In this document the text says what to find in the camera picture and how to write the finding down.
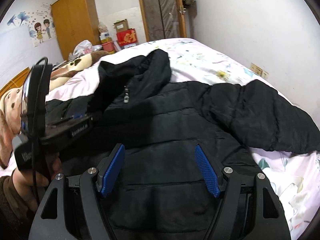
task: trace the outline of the black puffer jacket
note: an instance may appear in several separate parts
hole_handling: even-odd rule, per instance
[[[119,65],[102,62],[99,73],[93,95],[48,102],[47,121],[104,111],[89,135],[61,152],[68,175],[96,166],[116,143],[125,145],[124,167],[103,202],[120,240],[203,239],[219,201],[195,162],[198,143],[224,166],[252,176],[261,169],[247,146],[297,154],[320,150],[310,116],[260,81],[243,87],[170,83],[162,50]]]

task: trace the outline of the silver zipper pull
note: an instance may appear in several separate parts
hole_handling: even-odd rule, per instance
[[[129,103],[129,89],[125,88],[124,89],[124,93],[125,93],[125,95],[124,95],[123,102],[124,103]]]

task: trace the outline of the door frame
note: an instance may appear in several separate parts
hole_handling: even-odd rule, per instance
[[[146,19],[145,10],[144,10],[144,2],[143,2],[143,0],[139,0],[139,4],[140,4],[141,15],[142,15],[144,32],[145,32],[145,35],[146,35],[146,40],[148,42],[148,41],[150,41],[150,36],[149,36],[149,32],[148,32],[148,23],[147,23],[147,19]],[[180,36],[182,38],[186,38],[187,37],[187,31],[186,31],[186,21],[185,21],[184,13],[179,13],[181,10],[185,11],[185,9],[183,7],[183,2],[182,2],[182,0],[176,0],[176,4],[177,4],[177,8],[176,9],[178,10],[178,21],[179,21]]]

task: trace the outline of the blue textured pad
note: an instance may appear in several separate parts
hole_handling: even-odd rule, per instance
[[[218,177],[199,145],[195,149],[195,158],[208,191],[215,197],[219,197],[221,191],[218,187]]]
[[[121,170],[121,167],[124,163],[125,157],[125,148],[123,145],[118,149],[115,157],[113,158],[109,168],[103,176],[103,184],[100,194],[105,198],[108,194],[111,193],[113,186],[115,185],[118,174]]]

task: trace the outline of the wooden headboard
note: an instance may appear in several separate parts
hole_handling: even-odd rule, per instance
[[[18,75],[16,75],[12,80],[10,80],[1,90],[0,90],[0,98],[6,93],[8,90],[12,88],[19,88],[23,85],[27,75],[29,74],[30,69],[26,68],[22,70]]]

